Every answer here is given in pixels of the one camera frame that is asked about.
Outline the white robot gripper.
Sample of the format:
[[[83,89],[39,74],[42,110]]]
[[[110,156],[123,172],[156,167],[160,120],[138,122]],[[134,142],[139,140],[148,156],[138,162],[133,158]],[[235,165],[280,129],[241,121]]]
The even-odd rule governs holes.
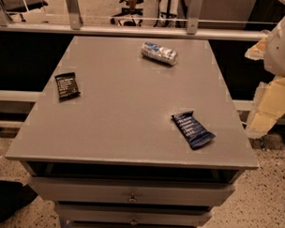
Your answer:
[[[245,57],[252,61],[263,60],[264,68],[277,75],[268,84],[259,83],[247,117],[247,136],[260,139],[285,115],[285,17],[268,38],[248,48]]]

